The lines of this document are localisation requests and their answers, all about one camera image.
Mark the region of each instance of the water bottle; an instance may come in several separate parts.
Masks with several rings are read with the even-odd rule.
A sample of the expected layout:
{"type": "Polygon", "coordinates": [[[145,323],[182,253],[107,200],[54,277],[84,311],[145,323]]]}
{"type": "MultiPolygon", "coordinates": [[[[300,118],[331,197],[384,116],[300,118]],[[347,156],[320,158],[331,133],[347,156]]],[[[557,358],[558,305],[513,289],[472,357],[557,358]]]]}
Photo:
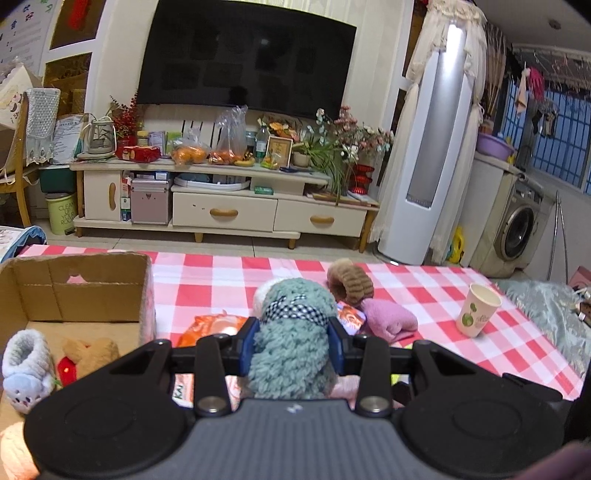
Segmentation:
{"type": "Polygon", "coordinates": [[[267,142],[269,141],[269,130],[266,125],[262,125],[256,134],[255,158],[260,162],[267,153],[267,142]]]}

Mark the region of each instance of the washing machine door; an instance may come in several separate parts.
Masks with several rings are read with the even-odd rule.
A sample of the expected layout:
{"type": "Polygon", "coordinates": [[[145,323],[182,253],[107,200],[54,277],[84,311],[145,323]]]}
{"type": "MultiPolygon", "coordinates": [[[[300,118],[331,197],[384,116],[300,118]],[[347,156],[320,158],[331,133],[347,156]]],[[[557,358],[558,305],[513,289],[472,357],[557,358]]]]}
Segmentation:
{"type": "Polygon", "coordinates": [[[520,206],[509,215],[503,228],[499,249],[503,260],[515,260],[523,253],[527,242],[530,241],[534,224],[535,213],[528,205],[520,206]]]}

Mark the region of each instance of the gray plush toy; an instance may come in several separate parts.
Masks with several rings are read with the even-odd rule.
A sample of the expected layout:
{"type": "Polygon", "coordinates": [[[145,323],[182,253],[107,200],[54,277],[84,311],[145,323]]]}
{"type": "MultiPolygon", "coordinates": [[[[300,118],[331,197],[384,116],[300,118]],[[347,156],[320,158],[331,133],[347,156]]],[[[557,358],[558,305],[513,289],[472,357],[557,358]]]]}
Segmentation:
{"type": "Polygon", "coordinates": [[[326,398],[335,385],[327,327],[335,298],[303,278],[271,287],[262,305],[261,330],[242,397],[303,400],[326,398]]]}

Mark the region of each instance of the green box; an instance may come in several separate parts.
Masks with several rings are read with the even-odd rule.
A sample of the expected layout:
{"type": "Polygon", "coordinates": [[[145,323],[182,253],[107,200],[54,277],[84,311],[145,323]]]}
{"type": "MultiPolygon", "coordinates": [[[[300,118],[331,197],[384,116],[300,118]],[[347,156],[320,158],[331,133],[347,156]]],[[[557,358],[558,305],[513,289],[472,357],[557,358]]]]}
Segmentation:
{"type": "Polygon", "coordinates": [[[255,187],[255,193],[257,195],[273,195],[273,189],[271,187],[255,187]]]}
{"type": "Polygon", "coordinates": [[[39,183],[43,193],[74,193],[76,172],[68,165],[47,165],[39,167],[39,183]]]}

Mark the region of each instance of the clothes drying rack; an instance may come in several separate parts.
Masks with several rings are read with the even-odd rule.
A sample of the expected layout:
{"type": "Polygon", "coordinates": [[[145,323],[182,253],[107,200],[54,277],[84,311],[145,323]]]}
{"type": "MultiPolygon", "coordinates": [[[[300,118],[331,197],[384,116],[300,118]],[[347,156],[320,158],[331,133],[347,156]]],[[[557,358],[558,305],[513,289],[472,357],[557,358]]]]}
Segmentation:
{"type": "Polygon", "coordinates": [[[556,252],[556,239],[558,237],[558,216],[560,215],[560,225],[562,227],[562,239],[564,242],[564,277],[565,282],[569,282],[569,253],[566,248],[566,231],[564,230],[564,217],[562,215],[562,200],[560,192],[556,190],[556,215],[554,217],[554,237],[552,238],[552,251],[550,252],[550,265],[548,266],[548,276],[546,281],[550,281],[552,275],[552,266],[554,265],[554,253],[556,252]]]}

